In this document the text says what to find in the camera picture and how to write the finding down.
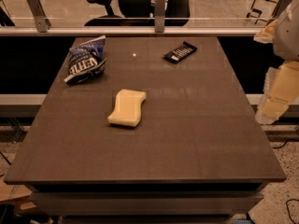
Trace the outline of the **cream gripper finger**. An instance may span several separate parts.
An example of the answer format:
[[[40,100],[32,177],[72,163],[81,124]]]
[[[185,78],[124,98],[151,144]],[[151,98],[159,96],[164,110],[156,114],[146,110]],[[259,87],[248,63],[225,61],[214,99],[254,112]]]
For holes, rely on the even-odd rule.
[[[259,124],[274,123],[298,97],[299,62],[285,61],[279,68],[270,67],[265,75],[256,121]]]
[[[277,22],[277,20],[271,21],[253,37],[253,40],[263,44],[272,43]]]

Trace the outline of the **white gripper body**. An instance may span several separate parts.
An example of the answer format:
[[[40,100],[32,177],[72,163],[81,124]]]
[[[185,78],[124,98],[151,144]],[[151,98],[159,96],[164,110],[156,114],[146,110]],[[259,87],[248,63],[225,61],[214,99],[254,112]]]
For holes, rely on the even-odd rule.
[[[273,47],[284,60],[299,60],[299,0],[292,0],[279,15]]]

